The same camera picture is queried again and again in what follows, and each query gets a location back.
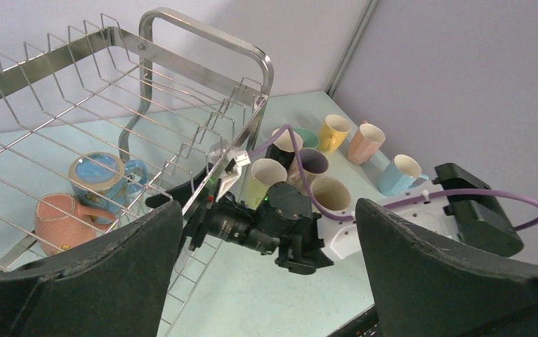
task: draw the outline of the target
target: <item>black mug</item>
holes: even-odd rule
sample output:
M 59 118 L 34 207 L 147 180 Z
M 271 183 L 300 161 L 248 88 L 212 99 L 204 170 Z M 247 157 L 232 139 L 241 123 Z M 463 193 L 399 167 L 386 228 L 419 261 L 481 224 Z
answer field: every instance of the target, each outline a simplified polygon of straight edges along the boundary
M 275 135 L 279 129 L 275 129 L 271 136 Z M 302 148 L 302 137 L 294 132 L 294 137 L 296 139 L 296 146 L 298 150 Z M 289 131 L 286 130 L 282 133 L 270 147 L 267 148 L 265 153 L 265 158 L 273 159 L 280 163 L 286 170 L 289 169 L 291 163 L 294 161 L 294 145 L 291 142 L 291 136 Z

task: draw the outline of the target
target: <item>gray wall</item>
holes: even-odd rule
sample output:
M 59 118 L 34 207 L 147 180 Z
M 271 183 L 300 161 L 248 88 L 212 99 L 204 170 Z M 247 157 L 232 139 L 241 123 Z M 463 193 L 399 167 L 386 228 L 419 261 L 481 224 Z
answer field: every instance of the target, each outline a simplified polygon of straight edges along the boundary
M 382 0 L 334 98 L 390 157 L 538 199 L 538 1 Z M 503 205 L 515 225 L 537 214 Z M 516 258 L 538 263 L 538 226 L 520 235 Z

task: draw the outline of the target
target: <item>dish rack handle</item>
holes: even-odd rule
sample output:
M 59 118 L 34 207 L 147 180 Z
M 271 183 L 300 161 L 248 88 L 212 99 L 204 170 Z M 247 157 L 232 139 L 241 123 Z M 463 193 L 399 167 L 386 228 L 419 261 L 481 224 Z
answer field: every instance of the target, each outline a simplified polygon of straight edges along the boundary
M 189 32 L 192 32 L 200 37 L 203 37 L 209 41 L 215 42 L 216 44 L 219 44 L 220 46 L 226 47 L 230 49 L 231 51 L 234 51 L 236 53 L 245 55 L 247 57 L 252 58 L 257 62 L 259 67 L 261 67 L 261 71 L 263 73 L 263 81 L 261 82 L 261 94 L 264 95 L 264 99 L 266 100 L 266 96 L 269 96 L 269 92 L 271 91 L 271 86 L 273 85 L 273 65 L 271 64 L 271 60 L 269 59 L 269 56 L 265 54 L 261 49 L 255 47 L 254 45 L 243 41 L 241 39 L 238 39 L 237 37 L 234 37 L 233 35 L 230 35 L 226 32 L 222 32 L 221 30 L 212 27 L 206 23 L 200 22 L 194 18 L 191 18 L 188 15 L 184 15 L 178 11 L 175 11 L 170 8 L 166 7 L 159 7 L 152 11 L 148 11 L 147 13 L 143 14 L 143 16 L 140 19 L 139 22 L 139 36 L 153 42 L 153 21 L 155 19 L 163 19 L 167 22 L 170 22 L 171 24 L 183 28 Z M 138 123 L 139 119 L 141 118 L 141 115 L 145 114 L 149 110 L 149 106 L 151 103 L 151 97 L 152 97 L 152 78 L 153 73 L 151 71 L 148 71 L 149 69 L 152 69 L 153 62 L 151 60 L 147 60 L 146 58 L 141 57 L 140 63 L 143 65 L 140 69 L 140 93 L 142 96 L 142 99 L 140 100 L 140 104 L 137 110 L 137 115 L 134 116 L 126 125 L 124 130 L 120 133 L 120 136 L 118 138 L 118 146 L 120 147 L 120 158 L 122 161 L 128 161 L 130 160 L 129 156 L 129 134 L 130 131 L 133 130 L 135 125 Z M 260 127 L 260 123 L 257 123 L 256 130 L 254 131 L 254 139 L 256 139 L 256 135 L 258 134 L 258 128 Z M 252 148 L 254 146 L 254 141 L 249 143 L 249 147 Z
M 191 18 L 190 16 L 166 7 L 159 7 L 143 14 L 139 22 L 140 37 L 153 42 L 153 20 L 156 18 L 163 19 L 175 26 L 195 33 L 200 37 L 204 37 L 209 41 L 215 42 L 232 51 L 252 58 L 258 63 L 258 65 L 261 67 L 261 71 L 263 72 L 261 92 L 268 94 L 271 90 L 271 85 L 273 83 L 273 66 L 271 65 L 269 56 L 267 56 L 261 49 L 206 23 L 200 22 L 194 18 Z

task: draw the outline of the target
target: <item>mug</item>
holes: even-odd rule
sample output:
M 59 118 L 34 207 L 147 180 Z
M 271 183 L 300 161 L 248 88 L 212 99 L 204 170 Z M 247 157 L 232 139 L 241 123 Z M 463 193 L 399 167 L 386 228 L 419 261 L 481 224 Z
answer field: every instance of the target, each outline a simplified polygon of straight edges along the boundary
M 338 114 L 330 114 L 325 117 L 321 131 L 319 132 L 319 147 L 321 152 L 332 153 L 348 136 L 350 123 Z
M 385 133 L 376 126 L 363 123 L 358 127 L 348 148 L 348 160 L 361 165 L 370 159 L 385 142 Z
M 302 137 L 302 147 L 314 149 L 319 146 L 319 138 L 311 130 L 307 128 L 294 128 L 294 132 Z
M 256 209 L 267 195 L 269 187 L 280 181 L 286 181 L 287 171 L 277 161 L 269 158 L 257 159 L 252 163 L 244 181 L 242 198 L 248 207 Z
M 302 169 L 306 175 L 306 181 L 311 184 L 320 174 L 327 172 L 329 168 L 329 160 L 325 155 L 315 149 L 300 150 L 300 160 L 302 161 Z M 302 183 L 302 176 L 298 169 L 298 162 L 293 161 L 288 170 L 287 183 L 293 185 L 300 193 L 307 195 Z
M 319 177 L 310 184 L 310 191 L 319 204 L 332 213 L 345 211 L 352 203 L 348 188 L 339 180 L 332 177 Z M 318 213 L 313 205 L 313 212 Z
M 143 176 L 138 184 L 129 183 L 125 177 L 137 169 L 143 170 Z M 129 195 L 141 190 L 141 186 L 147 182 L 147 166 L 137 159 L 123 163 L 113 154 L 92 152 L 70 165 L 68 178 L 73 182 L 72 189 L 83 205 L 103 209 L 118 216 L 122 208 L 110 200 L 127 207 L 130 202 Z M 100 224 L 110 223 L 109 219 L 100 216 L 96 216 L 94 221 Z
M 55 249 L 49 244 L 39 241 L 41 249 L 48 256 L 66 251 L 96 238 L 96 230 L 70 215 L 101 230 L 106 230 L 107 227 L 93 223 L 91 216 L 111 221 L 116 219 L 116 216 L 108 211 L 81 205 L 70 194 L 57 193 L 42 197 L 35 208 L 35 235 L 59 247 L 59 249 Z
M 279 129 L 276 128 L 271 133 L 271 136 L 275 135 L 276 132 L 278 132 Z M 296 139 L 296 147 L 299 149 L 302 148 L 302 137 L 294 132 L 294 138 Z M 267 152 L 265 153 L 265 158 L 273 159 L 277 162 L 279 162 L 284 169 L 289 168 L 291 165 L 291 162 L 294 160 L 294 145 L 291 142 L 291 136 L 289 135 L 289 131 L 284 131 L 276 140 L 267 148 Z
M 410 188 L 418 178 L 429 179 L 422 174 L 417 161 L 405 154 L 398 154 L 385 168 L 377 187 L 382 194 L 392 197 Z

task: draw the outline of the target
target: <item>pink patterned mug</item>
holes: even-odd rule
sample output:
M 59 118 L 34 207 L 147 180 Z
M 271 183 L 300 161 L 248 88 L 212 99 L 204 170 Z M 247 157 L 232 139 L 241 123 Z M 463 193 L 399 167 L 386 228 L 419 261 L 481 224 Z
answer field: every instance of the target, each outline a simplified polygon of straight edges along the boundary
M 111 221 L 116 220 L 114 214 L 102 209 L 81 205 L 77 198 L 70 194 L 49 194 L 37 202 L 37 207 L 35 208 L 35 235 L 58 247 L 55 249 L 50 244 L 39 241 L 44 253 L 52 256 L 96 238 L 96 230 L 77 219 L 81 219 L 85 223 L 101 230 L 107 230 L 109 225 L 95 224 L 93 222 L 95 217 L 102 217 Z

